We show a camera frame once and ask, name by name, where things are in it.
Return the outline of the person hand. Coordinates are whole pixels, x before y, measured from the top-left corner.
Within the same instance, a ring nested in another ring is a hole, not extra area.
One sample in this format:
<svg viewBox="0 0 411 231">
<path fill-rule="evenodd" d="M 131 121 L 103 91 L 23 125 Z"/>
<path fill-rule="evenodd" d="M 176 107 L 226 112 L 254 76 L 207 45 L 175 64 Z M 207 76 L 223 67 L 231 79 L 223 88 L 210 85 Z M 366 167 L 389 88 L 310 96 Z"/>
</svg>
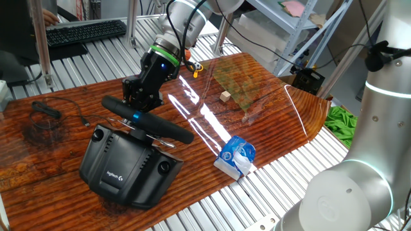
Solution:
<svg viewBox="0 0 411 231">
<path fill-rule="evenodd" d="M 56 26 L 58 23 L 60 23 L 60 19 L 57 16 L 57 8 L 43 8 L 42 14 L 45 27 Z"/>
</svg>

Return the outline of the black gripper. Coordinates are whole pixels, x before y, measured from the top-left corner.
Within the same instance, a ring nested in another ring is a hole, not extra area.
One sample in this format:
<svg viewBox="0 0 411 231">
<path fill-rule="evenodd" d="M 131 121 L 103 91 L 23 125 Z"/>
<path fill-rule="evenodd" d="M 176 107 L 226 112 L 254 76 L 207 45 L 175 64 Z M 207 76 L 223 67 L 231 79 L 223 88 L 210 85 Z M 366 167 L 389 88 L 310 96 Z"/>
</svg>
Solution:
<svg viewBox="0 0 411 231">
<path fill-rule="evenodd" d="M 149 50 L 141 59 L 141 67 L 139 75 L 122 80 L 123 101 L 131 107 L 141 107 L 142 112 L 149 112 L 164 104 L 159 90 L 163 83 L 170 80 L 177 66 L 162 53 Z M 150 95 L 141 101 L 141 92 Z"/>
</svg>

